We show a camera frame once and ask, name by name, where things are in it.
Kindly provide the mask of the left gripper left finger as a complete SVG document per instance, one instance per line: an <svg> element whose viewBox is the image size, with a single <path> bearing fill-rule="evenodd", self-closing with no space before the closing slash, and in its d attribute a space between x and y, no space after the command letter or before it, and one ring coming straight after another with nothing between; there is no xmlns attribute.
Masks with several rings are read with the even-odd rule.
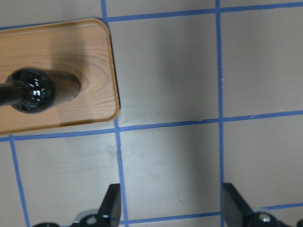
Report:
<svg viewBox="0 0 303 227"><path fill-rule="evenodd" d="M121 218L121 186L110 184L98 210L100 227L117 227Z"/></svg>

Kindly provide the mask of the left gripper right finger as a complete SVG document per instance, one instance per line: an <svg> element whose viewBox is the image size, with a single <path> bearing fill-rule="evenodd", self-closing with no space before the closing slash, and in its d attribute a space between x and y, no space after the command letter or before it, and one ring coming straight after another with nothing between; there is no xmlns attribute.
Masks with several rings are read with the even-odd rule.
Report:
<svg viewBox="0 0 303 227"><path fill-rule="evenodd" d="M221 186L220 209L228 227L254 227L255 212L232 183Z"/></svg>

